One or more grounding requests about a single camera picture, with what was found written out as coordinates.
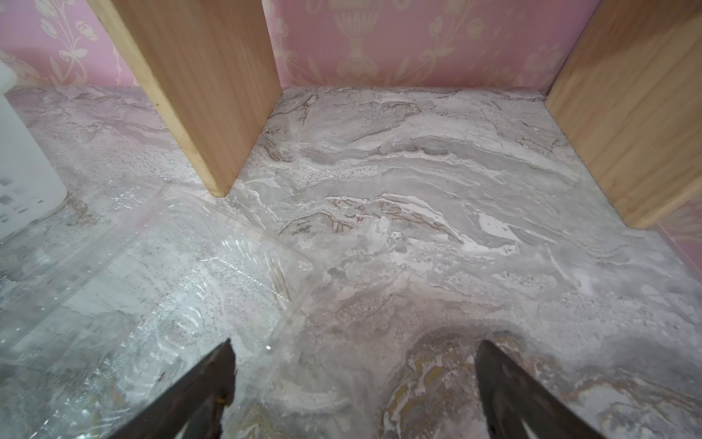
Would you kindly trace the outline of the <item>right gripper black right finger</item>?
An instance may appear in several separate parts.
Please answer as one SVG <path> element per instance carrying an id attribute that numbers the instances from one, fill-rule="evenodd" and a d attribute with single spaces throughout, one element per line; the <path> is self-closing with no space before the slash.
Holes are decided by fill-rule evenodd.
<path id="1" fill-rule="evenodd" d="M 491 438 L 601 438 L 490 340 L 480 342 L 475 377 Z"/>

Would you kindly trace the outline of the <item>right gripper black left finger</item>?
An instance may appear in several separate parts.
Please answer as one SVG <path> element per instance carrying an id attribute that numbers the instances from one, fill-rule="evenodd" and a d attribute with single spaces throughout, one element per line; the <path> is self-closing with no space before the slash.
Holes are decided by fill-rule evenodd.
<path id="1" fill-rule="evenodd" d="M 236 354 L 226 339 L 113 438 L 219 438 L 236 392 Z"/>

